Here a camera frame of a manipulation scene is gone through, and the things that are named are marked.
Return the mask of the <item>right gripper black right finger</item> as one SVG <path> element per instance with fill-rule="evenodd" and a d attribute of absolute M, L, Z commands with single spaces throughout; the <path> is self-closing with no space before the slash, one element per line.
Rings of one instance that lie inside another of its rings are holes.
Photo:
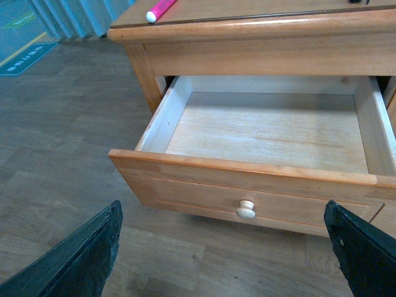
<path fill-rule="evenodd" d="M 395 238 L 333 200 L 324 222 L 354 296 L 395 296 Z"/>

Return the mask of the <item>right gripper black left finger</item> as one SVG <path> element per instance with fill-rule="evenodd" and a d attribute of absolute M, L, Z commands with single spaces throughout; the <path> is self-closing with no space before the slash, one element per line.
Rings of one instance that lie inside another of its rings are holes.
<path fill-rule="evenodd" d="M 34 263 L 1 284 L 1 296 L 101 296 L 119 250 L 116 200 Z"/>

